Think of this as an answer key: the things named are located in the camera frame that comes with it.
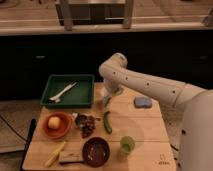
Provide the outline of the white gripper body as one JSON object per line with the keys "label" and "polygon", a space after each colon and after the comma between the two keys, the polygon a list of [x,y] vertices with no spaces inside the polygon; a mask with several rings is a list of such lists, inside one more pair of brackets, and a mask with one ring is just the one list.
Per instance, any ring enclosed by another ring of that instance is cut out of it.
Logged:
{"label": "white gripper body", "polygon": [[103,87],[101,89],[102,97],[113,97],[120,95],[123,92],[123,88],[114,82],[111,82],[107,79],[103,81]]}

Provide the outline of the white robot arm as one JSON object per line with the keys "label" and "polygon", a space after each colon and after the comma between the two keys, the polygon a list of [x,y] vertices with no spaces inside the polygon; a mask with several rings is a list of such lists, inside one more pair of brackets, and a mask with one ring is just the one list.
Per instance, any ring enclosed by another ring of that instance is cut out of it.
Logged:
{"label": "white robot arm", "polygon": [[176,171],[213,171],[213,89],[127,69],[127,58],[115,53],[99,66],[105,91],[126,86],[183,112]]}

